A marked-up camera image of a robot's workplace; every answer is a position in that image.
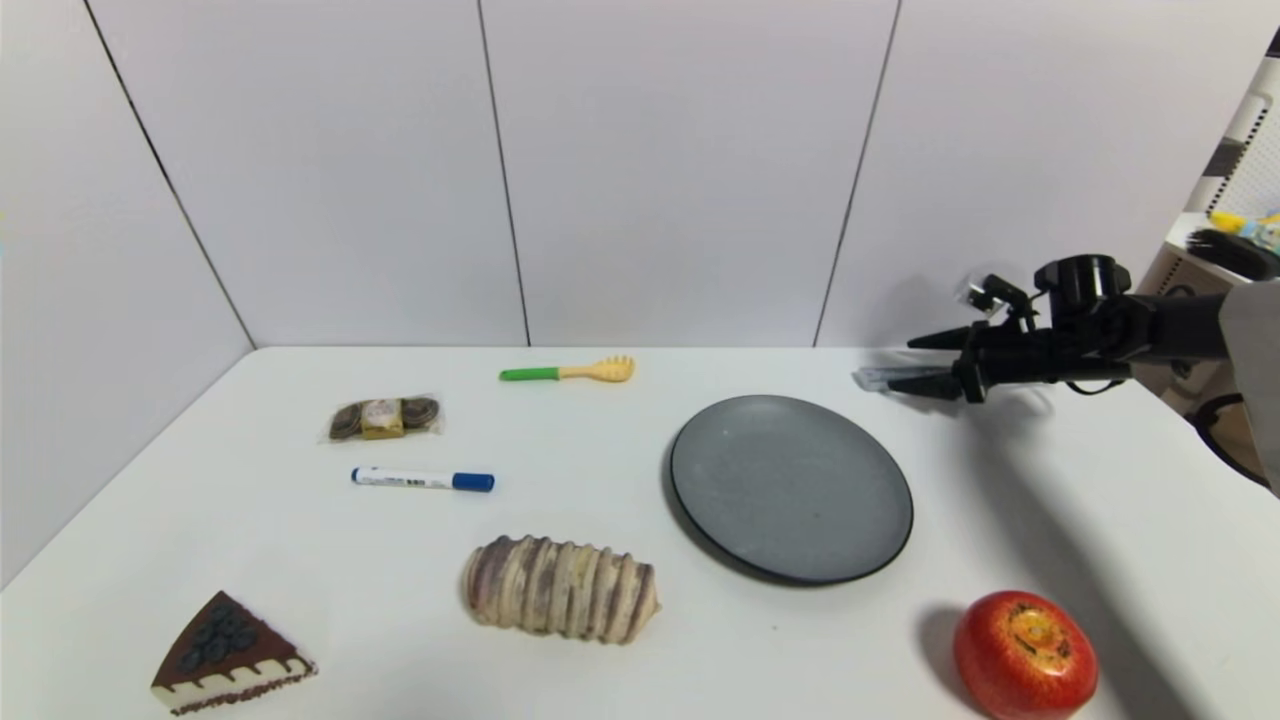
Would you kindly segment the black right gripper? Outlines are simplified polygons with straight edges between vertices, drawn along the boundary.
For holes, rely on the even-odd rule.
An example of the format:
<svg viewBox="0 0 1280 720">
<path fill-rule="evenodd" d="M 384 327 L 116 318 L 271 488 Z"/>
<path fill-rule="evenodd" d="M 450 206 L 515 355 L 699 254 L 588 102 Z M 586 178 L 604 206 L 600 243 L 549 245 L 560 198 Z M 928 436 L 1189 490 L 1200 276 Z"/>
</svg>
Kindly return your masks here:
<svg viewBox="0 0 1280 720">
<path fill-rule="evenodd" d="M 1055 383 L 1044 337 L 1018 322 L 991 325 L 979 322 L 908 341 L 914 350 L 961 350 L 950 369 L 891 369 L 890 391 L 924 398 L 983 404 L 997 386 Z"/>
</svg>

